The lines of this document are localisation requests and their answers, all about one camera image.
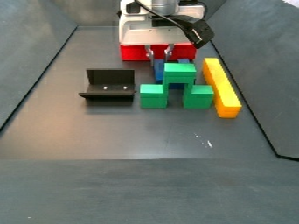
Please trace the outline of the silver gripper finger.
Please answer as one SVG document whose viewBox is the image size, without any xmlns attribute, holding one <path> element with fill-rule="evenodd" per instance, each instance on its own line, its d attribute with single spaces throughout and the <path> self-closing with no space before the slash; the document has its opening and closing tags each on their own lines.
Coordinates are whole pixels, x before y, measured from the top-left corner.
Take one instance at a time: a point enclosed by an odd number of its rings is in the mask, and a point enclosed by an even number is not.
<svg viewBox="0 0 299 224">
<path fill-rule="evenodd" d="M 151 49 L 151 45 L 144 45 L 144 49 L 145 49 L 145 57 L 149 59 L 152 67 L 155 65 L 155 53 Z"/>
<path fill-rule="evenodd" d="M 167 48 L 164 49 L 164 61 L 168 61 L 168 59 L 172 56 L 174 51 L 174 44 L 168 44 Z"/>
</svg>

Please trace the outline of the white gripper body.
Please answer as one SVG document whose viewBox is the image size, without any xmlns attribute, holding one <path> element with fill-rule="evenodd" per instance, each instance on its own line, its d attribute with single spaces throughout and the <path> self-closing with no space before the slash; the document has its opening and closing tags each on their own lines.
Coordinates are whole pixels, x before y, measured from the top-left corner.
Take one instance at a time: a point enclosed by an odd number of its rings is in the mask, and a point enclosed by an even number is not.
<svg viewBox="0 0 299 224">
<path fill-rule="evenodd" d="M 119 43 L 124 46 L 191 43 L 172 16 L 204 19 L 198 0 L 120 0 Z"/>
</svg>

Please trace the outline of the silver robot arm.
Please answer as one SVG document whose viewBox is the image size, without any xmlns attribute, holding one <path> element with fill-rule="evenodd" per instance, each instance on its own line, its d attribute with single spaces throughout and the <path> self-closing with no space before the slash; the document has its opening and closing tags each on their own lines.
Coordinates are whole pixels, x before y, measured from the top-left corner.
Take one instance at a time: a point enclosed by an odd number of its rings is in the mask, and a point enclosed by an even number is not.
<svg viewBox="0 0 299 224">
<path fill-rule="evenodd" d="M 194 60 L 196 48 L 183 28 L 194 29 L 204 14 L 204 4 L 196 0 L 120 0 L 121 60 Z"/>
</svg>

